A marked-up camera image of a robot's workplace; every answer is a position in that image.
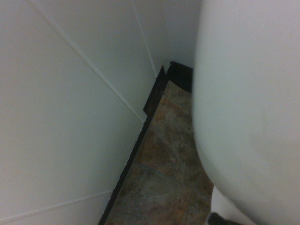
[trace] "floor tile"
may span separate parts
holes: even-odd
[[[133,164],[106,225],[179,225],[192,191]]]
[[[165,89],[165,95],[180,106],[192,109],[192,94],[178,87],[172,81],[169,81]]]
[[[190,110],[162,97],[135,162],[194,188],[201,163]]]
[[[211,199],[194,191],[181,225],[202,225],[210,211]]]
[[[202,170],[199,174],[196,189],[206,194],[207,196],[211,196],[213,188],[214,188],[214,184],[210,181],[204,168],[202,167]]]

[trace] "toilet bowl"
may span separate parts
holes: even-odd
[[[257,225],[299,225],[300,2],[204,0],[200,15],[193,125],[212,207],[218,193]]]

